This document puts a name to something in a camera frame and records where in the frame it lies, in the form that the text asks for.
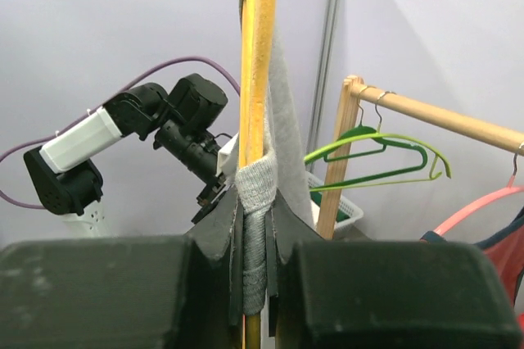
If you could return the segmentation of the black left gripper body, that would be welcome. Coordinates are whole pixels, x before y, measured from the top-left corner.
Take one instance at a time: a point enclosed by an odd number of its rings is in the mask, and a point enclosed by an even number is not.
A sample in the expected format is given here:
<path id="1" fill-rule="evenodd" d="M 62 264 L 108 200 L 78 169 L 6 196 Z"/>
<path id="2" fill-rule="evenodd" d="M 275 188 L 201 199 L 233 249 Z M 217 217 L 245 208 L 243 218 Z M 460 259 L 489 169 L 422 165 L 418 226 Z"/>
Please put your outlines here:
<path id="1" fill-rule="evenodd" d="M 197 224 L 217 206 L 225 187 L 225 176 L 220 174 L 214 177 L 196 198 L 200 210 L 193 216 L 191 222 Z"/>

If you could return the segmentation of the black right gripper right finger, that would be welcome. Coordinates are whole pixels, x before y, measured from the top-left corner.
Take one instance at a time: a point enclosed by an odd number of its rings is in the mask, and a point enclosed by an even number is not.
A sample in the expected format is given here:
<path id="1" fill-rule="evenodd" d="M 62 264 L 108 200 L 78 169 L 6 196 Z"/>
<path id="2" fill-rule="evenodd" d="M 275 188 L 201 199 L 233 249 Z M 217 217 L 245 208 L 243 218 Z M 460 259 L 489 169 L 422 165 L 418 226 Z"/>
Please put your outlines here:
<path id="1" fill-rule="evenodd" d="M 473 314 L 419 292 L 424 244 L 329 241 L 283 196 L 266 215 L 268 333 L 278 348 L 520 348 L 514 307 Z"/>

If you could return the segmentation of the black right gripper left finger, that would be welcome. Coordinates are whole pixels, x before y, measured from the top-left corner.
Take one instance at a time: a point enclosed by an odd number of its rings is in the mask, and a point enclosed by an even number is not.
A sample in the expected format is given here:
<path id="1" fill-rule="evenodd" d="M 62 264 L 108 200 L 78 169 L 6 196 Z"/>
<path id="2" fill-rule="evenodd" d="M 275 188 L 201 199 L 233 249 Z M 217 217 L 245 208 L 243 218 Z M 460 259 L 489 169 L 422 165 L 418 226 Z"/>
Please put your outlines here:
<path id="1" fill-rule="evenodd" d="M 239 348 L 242 206 L 184 235 L 20 242 L 1 253 L 4 348 Z"/>

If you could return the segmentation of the grey tank top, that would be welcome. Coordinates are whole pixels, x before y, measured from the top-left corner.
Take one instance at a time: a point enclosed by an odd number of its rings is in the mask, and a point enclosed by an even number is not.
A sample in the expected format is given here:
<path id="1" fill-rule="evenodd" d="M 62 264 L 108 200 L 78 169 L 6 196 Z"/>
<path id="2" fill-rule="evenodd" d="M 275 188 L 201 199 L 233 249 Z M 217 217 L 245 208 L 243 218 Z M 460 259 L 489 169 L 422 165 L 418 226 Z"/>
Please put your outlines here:
<path id="1" fill-rule="evenodd" d="M 264 155 L 237 169 L 234 184 L 244 209 L 243 312 L 255 315 L 264 308 L 267 283 L 264 219 L 277 192 L 302 221 L 314 225 L 300 127 L 277 31 L 273 33 L 269 61 Z"/>

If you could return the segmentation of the lime green hanger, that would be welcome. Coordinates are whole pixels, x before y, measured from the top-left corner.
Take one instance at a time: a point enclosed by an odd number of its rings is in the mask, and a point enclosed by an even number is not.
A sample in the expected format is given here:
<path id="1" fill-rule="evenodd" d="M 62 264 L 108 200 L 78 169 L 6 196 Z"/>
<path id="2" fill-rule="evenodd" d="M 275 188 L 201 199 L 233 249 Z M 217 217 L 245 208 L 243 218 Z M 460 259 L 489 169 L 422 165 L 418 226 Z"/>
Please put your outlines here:
<path id="1" fill-rule="evenodd" d="M 346 153 L 345 155 L 340 155 L 338 153 L 342 147 L 364 140 L 373 141 L 379 146 L 379 148 L 365 152 Z M 348 161 L 363 156 L 377 155 L 390 148 L 417 152 L 421 157 L 421 162 L 417 165 L 406 166 L 396 170 L 389 170 L 358 178 L 345 179 L 330 184 L 313 186 L 309 190 L 311 192 L 321 193 L 338 189 L 369 188 L 373 186 L 390 185 L 392 184 L 389 180 L 390 177 L 420 171 L 426 167 L 430 168 L 427 177 L 414 179 L 413 181 L 415 183 L 434 181 L 439 179 L 442 175 L 445 175 L 447 178 L 452 177 L 452 170 L 449 161 L 433 146 L 417 140 L 416 138 L 410 138 L 400 134 L 384 134 L 382 132 L 381 124 L 378 124 L 373 128 L 359 123 L 353 129 L 344 132 L 336 141 L 320 147 L 306 155 L 304 162 L 309 164 L 315 163 L 318 160 L 323 160 L 326 163 Z"/>

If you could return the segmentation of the yellow hanger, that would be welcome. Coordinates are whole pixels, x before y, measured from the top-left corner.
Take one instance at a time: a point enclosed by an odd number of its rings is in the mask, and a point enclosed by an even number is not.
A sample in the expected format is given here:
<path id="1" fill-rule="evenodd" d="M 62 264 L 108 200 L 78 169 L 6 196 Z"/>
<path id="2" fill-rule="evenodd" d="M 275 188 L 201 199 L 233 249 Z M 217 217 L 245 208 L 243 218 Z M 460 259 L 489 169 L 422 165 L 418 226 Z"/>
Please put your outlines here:
<path id="1" fill-rule="evenodd" d="M 242 83 L 238 169 L 264 155 L 269 61 L 271 56 L 276 0 L 243 0 L 242 4 Z M 260 312 L 244 314 L 244 340 L 247 348 L 261 344 Z"/>

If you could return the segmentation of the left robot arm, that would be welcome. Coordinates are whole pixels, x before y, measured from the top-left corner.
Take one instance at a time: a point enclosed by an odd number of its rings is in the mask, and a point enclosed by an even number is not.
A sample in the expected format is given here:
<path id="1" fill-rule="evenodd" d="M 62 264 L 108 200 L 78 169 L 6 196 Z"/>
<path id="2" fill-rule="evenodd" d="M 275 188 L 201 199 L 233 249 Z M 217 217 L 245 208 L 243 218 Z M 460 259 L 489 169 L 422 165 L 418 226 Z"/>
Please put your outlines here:
<path id="1" fill-rule="evenodd" d="M 181 78 L 171 90 L 146 83 L 117 93 L 70 129 L 25 152 L 38 201 L 77 238 L 110 236 L 104 179 L 95 161 L 134 138 L 168 152 L 203 183 L 192 219 L 197 223 L 224 190 L 220 145 L 210 127 L 227 103 L 221 87 L 199 74 Z"/>

